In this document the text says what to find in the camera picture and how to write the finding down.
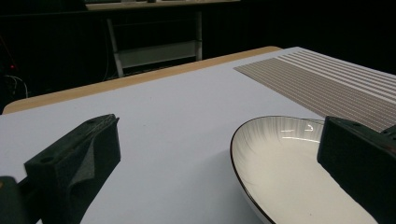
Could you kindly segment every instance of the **brown striped mat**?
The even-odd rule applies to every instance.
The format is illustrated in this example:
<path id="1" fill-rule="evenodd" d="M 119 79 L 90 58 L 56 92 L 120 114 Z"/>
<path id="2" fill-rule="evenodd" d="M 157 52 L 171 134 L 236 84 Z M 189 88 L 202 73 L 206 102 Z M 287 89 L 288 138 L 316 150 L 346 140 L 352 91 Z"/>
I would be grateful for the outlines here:
<path id="1" fill-rule="evenodd" d="M 378 132 L 396 124 L 396 76 L 301 50 L 235 70 L 322 117 L 355 120 Z"/>

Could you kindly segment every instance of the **striped placemat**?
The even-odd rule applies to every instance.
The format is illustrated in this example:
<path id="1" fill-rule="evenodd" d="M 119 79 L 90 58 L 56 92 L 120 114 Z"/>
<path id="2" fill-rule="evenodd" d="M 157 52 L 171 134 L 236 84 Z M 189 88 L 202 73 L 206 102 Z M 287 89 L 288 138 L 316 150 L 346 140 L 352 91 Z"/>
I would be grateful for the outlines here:
<path id="1" fill-rule="evenodd" d="M 235 70 L 322 117 L 354 120 L 378 132 L 396 124 L 396 76 L 311 50 Z"/>

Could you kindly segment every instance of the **wooden table edge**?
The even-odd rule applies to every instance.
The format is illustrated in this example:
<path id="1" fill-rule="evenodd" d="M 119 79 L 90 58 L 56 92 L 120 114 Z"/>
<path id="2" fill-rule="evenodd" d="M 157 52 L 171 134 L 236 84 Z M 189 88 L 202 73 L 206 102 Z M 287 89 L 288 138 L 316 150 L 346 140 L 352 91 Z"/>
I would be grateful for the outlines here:
<path id="1" fill-rule="evenodd" d="M 109 81 L 99 82 L 87 86 L 77 87 L 74 89 L 69 89 L 65 91 L 57 91 L 49 94 L 38 95 L 31 98 L 21 99 L 14 101 L 8 105 L 3 110 L 3 114 L 10 114 L 30 108 L 35 108 L 43 105 L 51 105 L 55 103 L 60 103 L 67 100 L 76 99 L 83 96 L 93 95 L 96 93 L 104 91 L 113 91 L 118 88 L 127 87 L 143 82 L 148 82 L 151 80 L 170 77 L 182 73 L 187 73 L 190 71 L 195 71 L 201 68 L 206 68 L 209 66 L 218 65 L 221 63 L 228 63 L 231 61 L 236 61 L 239 59 L 244 59 L 264 53 L 269 53 L 273 51 L 281 50 L 281 48 L 275 46 L 268 46 L 260 49 L 252 49 L 243 52 L 238 52 L 235 54 L 225 55 L 213 59 L 207 59 L 194 63 L 185 63 L 182 65 L 168 67 L 161 70 L 156 70 L 152 72 L 147 72 L 144 74 L 117 78 Z"/>

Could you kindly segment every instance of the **white tabletop surface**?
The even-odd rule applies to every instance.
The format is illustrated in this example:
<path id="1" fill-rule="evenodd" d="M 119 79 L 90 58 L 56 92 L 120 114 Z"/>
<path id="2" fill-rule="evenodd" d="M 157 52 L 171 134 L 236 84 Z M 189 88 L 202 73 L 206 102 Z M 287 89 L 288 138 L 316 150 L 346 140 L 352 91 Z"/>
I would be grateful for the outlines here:
<path id="1" fill-rule="evenodd" d="M 263 116 L 323 119 L 233 70 L 299 48 L 0 116 L 0 175 L 104 114 L 120 118 L 121 162 L 82 223 L 261 223 L 233 172 L 230 144 Z"/>

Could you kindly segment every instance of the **ceramic bowl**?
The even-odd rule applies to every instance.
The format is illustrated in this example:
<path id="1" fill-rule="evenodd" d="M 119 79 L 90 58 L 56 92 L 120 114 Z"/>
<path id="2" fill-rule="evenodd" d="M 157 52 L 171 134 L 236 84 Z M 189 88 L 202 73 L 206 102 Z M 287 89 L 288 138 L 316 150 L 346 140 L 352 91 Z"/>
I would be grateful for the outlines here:
<path id="1" fill-rule="evenodd" d="M 263 223 L 376 223 L 317 162 L 322 120 L 262 117 L 233 135 L 241 189 Z"/>

